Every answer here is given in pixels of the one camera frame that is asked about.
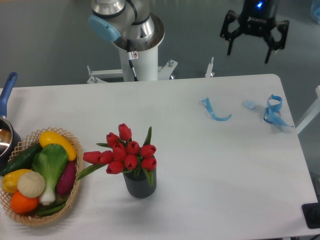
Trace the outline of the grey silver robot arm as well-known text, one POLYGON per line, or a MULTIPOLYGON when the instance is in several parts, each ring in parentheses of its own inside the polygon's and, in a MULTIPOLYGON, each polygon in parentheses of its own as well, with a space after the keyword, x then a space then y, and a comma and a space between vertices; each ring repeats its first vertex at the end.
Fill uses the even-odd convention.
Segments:
MULTIPOLYGON (((245 0, 240 14, 229 10, 225 15, 220 37, 233 41, 242 34, 263 38, 268 46, 265 63, 272 51, 286 45, 289 21, 276 21, 278 0, 245 0)), ((93 0, 91 29, 102 39, 113 42, 127 52, 142 52, 160 44, 165 35, 162 21, 150 12, 148 0, 93 0)))

